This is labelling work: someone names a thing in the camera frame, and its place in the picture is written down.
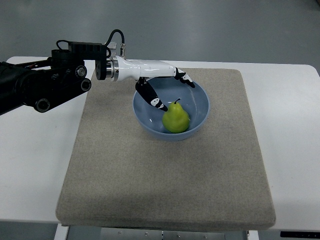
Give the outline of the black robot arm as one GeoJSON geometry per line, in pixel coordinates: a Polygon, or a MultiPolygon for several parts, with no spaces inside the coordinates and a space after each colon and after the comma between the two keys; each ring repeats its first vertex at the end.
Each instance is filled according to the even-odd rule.
{"type": "Polygon", "coordinates": [[[68,42],[67,49],[54,49],[46,60],[19,64],[0,64],[0,113],[6,114],[23,105],[45,113],[90,90],[86,60],[94,60],[97,78],[105,80],[106,44],[68,42]]]}

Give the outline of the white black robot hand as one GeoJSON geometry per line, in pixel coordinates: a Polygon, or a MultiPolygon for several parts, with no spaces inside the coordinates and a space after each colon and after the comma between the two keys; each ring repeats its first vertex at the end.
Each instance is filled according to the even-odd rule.
{"type": "Polygon", "coordinates": [[[171,78],[194,88],[195,84],[190,76],[172,64],[159,60],[126,60],[114,56],[106,62],[106,77],[113,82],[135,80],[135,90],[143,100],[164,112],[168,108],[162,103],[148,80],[157,78],[171,78]]]}

